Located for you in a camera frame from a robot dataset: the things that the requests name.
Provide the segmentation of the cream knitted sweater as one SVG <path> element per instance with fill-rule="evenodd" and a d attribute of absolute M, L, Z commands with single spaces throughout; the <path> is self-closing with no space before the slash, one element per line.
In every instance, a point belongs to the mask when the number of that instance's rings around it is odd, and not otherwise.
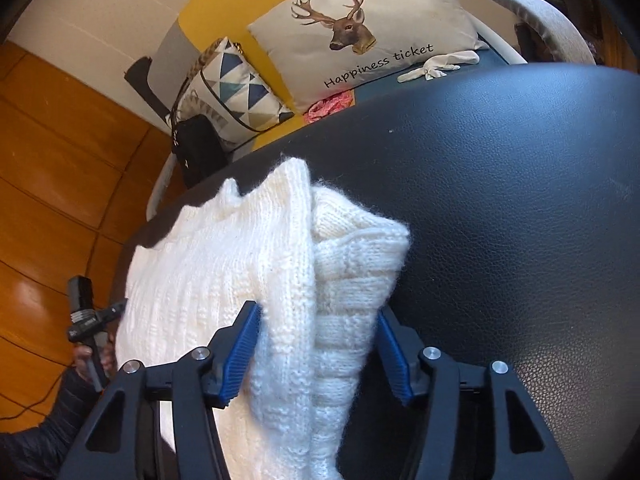
<path fill-rule="evenodd" d="M 312 182 L 290 158 L 253 191 L 224 181 L 169 233 L 134 251 L 119 362 L 174 362 L 262 309 L 242 390 L 215 415 L 235 479 L 335 479 L 337 453 L 378 310 L 410 246 L 408 228 Z"/>

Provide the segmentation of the black handbag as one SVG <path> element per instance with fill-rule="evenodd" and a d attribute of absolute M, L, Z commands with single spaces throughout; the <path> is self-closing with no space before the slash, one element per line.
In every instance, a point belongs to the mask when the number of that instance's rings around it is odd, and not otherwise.
<path fill-rule="evenodd" d="M 172 154 L 177 156 L 184 184 L 194 188 L 229 165 L 214 123 L 201 105 L 188 97 L 189 84 L 203 67 L 196 61 L 183 81 L 170 111 Z"/>

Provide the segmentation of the black rolled mat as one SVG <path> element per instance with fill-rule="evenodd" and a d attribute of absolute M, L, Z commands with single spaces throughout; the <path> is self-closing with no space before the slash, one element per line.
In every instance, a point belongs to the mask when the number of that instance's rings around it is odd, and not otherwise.
<path fill-rule="evenodd" d="M 156 96 L 149 86 L 148 76 L 152 65 L 152 58 L 144 56 L 138 58 L 126 71 L 124 78 L 138 96 L 152 108 L 161 120 L 169 114 L 169 108 Z"/>

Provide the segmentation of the geometric triangle pattern cushion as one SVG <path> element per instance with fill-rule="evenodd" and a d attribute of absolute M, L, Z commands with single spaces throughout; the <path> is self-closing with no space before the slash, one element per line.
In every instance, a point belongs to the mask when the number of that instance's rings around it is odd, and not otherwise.
<path fill-rule="evenodd" d="M 232 154 L 294 116 L 227 37 L 214 41 L 192 65 L 171 107 L 172 128 L 202 115 L 222 149 Z"/>

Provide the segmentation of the red patterned cloth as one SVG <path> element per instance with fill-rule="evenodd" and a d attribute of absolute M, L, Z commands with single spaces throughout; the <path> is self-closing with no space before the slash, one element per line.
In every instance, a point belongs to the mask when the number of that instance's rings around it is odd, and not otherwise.
<path fill-rule="evenodd" d="M 304 114 L 304 119 L 306 124 L 313 124 L 354 105 L 355 92 L 348 90 L 314 103 Z"/>

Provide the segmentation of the white glove on sofa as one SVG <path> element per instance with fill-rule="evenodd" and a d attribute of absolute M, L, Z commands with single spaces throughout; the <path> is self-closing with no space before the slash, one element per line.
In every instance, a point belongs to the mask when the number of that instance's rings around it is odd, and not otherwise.
<path fill-rule="evenodd" d="M 397 81 L 403 84 L 419 78 L 424 78 L 425 80 L 442 78 L 446 77 L 450 72 L 460 70 L 462 65 L 476 65 L 479 62 L 480 56 L 473 50 L 435 55 L 426 60 L 422 66 L 399 75 Z"/>

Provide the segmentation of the grey yellow blue sofa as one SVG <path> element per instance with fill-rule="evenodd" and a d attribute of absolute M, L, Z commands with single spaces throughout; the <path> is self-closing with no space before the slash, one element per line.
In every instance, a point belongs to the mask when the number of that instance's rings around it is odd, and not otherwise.
<path fill-rule="evenodd" d="M 590 64 L 576 26 L 544 0 L 492 0 L 560 62 Z M 358 87 L 434 79 L 481 50 L 522 57 L 458 0 L 192 0 L 149 59 L 145 97 L 169 127 L 213 135 L 218 164 L 305 125 Z"/>

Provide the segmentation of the deer print cushion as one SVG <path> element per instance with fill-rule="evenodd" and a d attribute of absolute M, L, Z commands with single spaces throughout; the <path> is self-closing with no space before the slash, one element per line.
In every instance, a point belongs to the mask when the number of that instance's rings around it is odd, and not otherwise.
<path fill-rule="evenodd" d="M 301 113 L 432 56 L 483 47 L 458 0 L 285 0 L 248 30 Z"/>

